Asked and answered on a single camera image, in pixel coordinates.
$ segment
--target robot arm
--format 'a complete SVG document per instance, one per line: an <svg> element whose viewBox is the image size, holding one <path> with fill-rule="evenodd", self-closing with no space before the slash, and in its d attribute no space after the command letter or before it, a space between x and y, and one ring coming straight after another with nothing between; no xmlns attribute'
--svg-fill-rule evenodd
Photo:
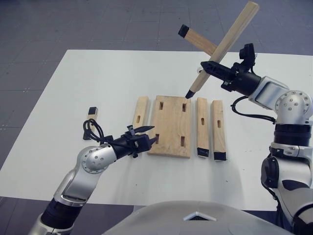
<svg viewBox="0 0 313 235"><path fill-rule="evenodd" d="M296 234L313 233L312 148L309 146L313 114L312 99L270 77L254 72L253 44L240 51L242 63L227 68L213 61L203 69L221 80L221 87L238 91L248 99L277 114L274 141L262 164L262 185L278 201Z"/></svg>
<svg viewBox="0 0 313 235"><path fill-rule="evenodd" d="M103 171L126 155L132 154L136 158L138 153L151 149L155 138L149 139L146 134L136 135L151 128L153 127L143 126L133 129L133 126L128 126L129 130L120 138L113 140L112 136L104 137L100 140L100 146L81 150L75 168L62 180L53 199L44 213L39 215L29 234L70 234L80 210L89 200Z"/></svg>

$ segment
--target wooden plank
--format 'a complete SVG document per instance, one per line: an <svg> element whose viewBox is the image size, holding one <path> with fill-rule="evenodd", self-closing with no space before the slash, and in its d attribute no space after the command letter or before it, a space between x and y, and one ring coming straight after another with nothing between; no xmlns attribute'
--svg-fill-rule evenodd
<svg viewBox="0 0 313 235"><path fill-rule="evenodd" d="M229 49L234 45L234 43L237 41L243 30L247 27L249 22L252 20L252 18L255 16L255 14L259 10L259 5L249 1L232 27L229 29L229 31L226 33L225 37L222 39L221 43L217 46L214 53L212 54L210 61L215 61L219 63L226 53L229 51ZM192 84L190 91L192 93L195 93L201 89L201 87L204 85L204 83L209 78L209 74L207 74L204 70L200 72L197 79Z"/></svg>
<svg viewBox="0 0 313 235"><path fill-rule="evenodd" d="M146 124L147 117L149 114L148 104L149 104L149 97L141 96L138 98L134 120L133 120L134 129Z"/></svg>
<svg viewBox="0 0 313 235"><path fill-rule="evenodd" d="M217 47L213 42L207 40L205 37L198 34L196 31L192 30L184 24L181 26L178 34L193 45L195 45L200 50L207 53L209 56L214 53Z"/></svg>
<svg viewBox="0 0 313 235"><path fill-rule="evenodd" d="M226 144L224 133L223 102L212 102L212 130L213 130L213 153L214 160L226 160Z"/></svg>
<svg viewBox="0 0 313 235"><path fill-rule="evenodd" d="M191 101L184 97L156 96L149 136L158 136L149 154L190 158Z"/></svg>
<svg viewBox="0 0 313 235"><path fill-rule="evenodd" d="M205 98L197 99L197 154L209 157L208 106Z"/></svg>
<svg viewBox="0 0 313 235"><path fill-rule="evenodd" d="M92 119L97 121L97 117L98 117L98 108L97 107L90 107L88 110L88 113L87 113L87 119L86 120L89 120L92 118ZM95 130L94 125L91 124L90 129L92 132L94 132L94 130ZM87 141L87 140L91 140L91 138L84 133L83 140Z"/></svg>

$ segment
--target mortise hole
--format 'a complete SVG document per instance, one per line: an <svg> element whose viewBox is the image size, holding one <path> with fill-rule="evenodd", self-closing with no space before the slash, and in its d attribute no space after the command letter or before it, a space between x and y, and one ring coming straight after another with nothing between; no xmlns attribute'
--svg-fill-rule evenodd
<svg viewBox="0 0 313 235"><path fill-rule="evenodd" d="M181 147L185 147L185 136L182 136L180 138L180 145L181 145Z"/></svg>
<svg viewBox="0 0 313 235"><path fill-rule="evenodd" d="M156 140L156 144L158 144L158 138L159 138L160 134L156 134L157 140Z"/></svg>

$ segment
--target wooden stick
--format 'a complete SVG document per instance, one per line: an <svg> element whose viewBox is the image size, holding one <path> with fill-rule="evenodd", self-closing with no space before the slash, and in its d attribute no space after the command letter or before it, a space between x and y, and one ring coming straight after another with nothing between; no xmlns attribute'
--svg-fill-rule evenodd
<svg viewBox="0 0 313 235"><path fill-rule="evenodd" d="M226 161L223 102L221 100L212 102L212 115L214 160Z"/></svg>
<svg viewBox="0 0 313 235"><path fill-rule="evenodd" d="M149 97L141 96L138 98L134 120L133 120L133 127L138 128L143 126L147 120L148 116L148 104L149 104Z"/></svg>
<svg viewBox="0 0 313 235"><path fill-rule="evenodd" d="M211 56L217 48L214 43L207 40L205 37L201 36L196 31L192 30L184 24L181 26L178 34L200 50L207 53L209 56Z"/></svg>
<svg viewBox="0 0 313 235"><path fill-rule="evenodd" d="M215 49L214 53L212 54L210 61L215 61L219 63L223 57L226 55L226 53L229 51L229 49L234 45L236 40L239 38L243 30L247 27L249 22L252 20L252 18L255 16L255 14L259 10L259 5L249 1L232 27L229 29L229 31L226 33L225 37L221 41L221 43L218 45L218 47ZM194 81L192 86L190 87L190 90L188 94L186 95L186 98L191 98L195 92L199 91L203 84L207 81L209 78L209 74L207 74L204 70L200 72L197 79Z"/></svg>
<svg viewBox="0 0 313 235"><path fill-rule="evenodd" d="M86 120L89 120L90 118L94 119L94 120L97 120L97 117L98 117L98 108L97 107L90 107L89 110L88 110L88 114L87 114L87 119ZM90 126L90 129L92 132L94 132L94 125L91 125ZM91 140L91 138L84 132L84 135L83 135L83 140Z"/></svg>
<svg viewBox="0 0 313 235"><path fill-rule="evenodd" d="M208 107L205 98L197 99L197 154L209 157Z"/></svg>

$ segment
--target black wire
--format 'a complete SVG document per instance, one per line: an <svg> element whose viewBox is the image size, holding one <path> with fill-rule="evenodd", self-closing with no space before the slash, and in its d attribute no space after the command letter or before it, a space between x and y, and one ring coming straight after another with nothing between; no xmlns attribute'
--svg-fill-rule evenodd
<svg viewBox="0 0 313 235"><path fill-rule="evenodd" d="M284 212L283 212L283 209L280 205L280 227L282 227L283 229L285 228L285 225L284 225Z"/></svg>
<svg viewBox="0 0 313 235"><path fill-rule="evenodd" d="M249 117L249 118L259 118L259 119L264 119L264 120L267 120L267 121L271 121L273 124L275 124L276 122L276 119L273 118L273 117L270 117L270 116L266 116L266 115L259 115L259 114L243 114L243 113L240 113L236 110L236 105L239 101L243 100L243 99L247 99L248 97L247 96L242 96L238 99L236 99L233 104L231 105L231 110L233 112L235 112L236 114L239 114L241 116L245 116L245 117Z"/></svg>
<svg viewBox="0 0 313 235"><path fill-rule="evenodd" d="M280 227L282 227L283 229L285 228L284 225L284 214L283 214L283 209L280 205L280 202L278 200L278 197L276 196L275 192L273 192L271 189L269 189L269 187L267 187L266 185L263 184L263 182L261 182L262 186L269 191L269 193L273 196L273 198L275 199L275 201L277 201L277 210L276 210L276 217L275 217L275 225L279 226L280 223Z"/></svg>
<svg viewBox="0 0 313 235"><path fill-rule="evenodd" d="M96 130L98 131L98 134L99 136L97 136L91 129L91 126L90 125L93 125ZM116 145L116 146L121 146L121 147L124 147L124 148L129 148L131 149L130 146L127 146L127 145L124 145L124 144L120 144L120 143L117 143L115 141L111 141L111 140L108 140L104 134L103 134L103 130L101 128L101 126L92 118L84 121L83 123L83 129L84 129L84 132L86 133L86 135L88 137L90 137L92 140L94 141L97 141L97 142L100 142L100 145L104 144L105 142L110 144L110 145Z"/></svg>
<svg viewBox="0 0 313 235"><path fill-rule="evenodd" d="M250 68L251 73L255 75L254 71L253 71L253 66Z"/></svg>

